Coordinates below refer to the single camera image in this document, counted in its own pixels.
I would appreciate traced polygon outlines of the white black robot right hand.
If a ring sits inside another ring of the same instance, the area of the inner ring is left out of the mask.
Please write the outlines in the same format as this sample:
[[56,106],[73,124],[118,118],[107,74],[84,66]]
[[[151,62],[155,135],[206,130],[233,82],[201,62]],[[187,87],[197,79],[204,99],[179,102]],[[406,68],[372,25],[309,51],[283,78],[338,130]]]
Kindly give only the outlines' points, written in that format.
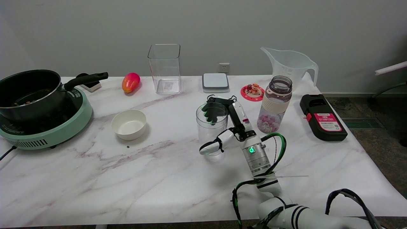
[[201,155],[224,152],[224,148],[233,138],[236,138],[238,142],[244,142],[256,136],[242,105],[235,96],[222,98],[210,95],[207,97],[207,102],[198,110],[203,112],[204,120],[212,126],[218,122],[220,117],[230,117],[233,124],[233,127],[222,131],[213,141],[202,145],[199,149]]

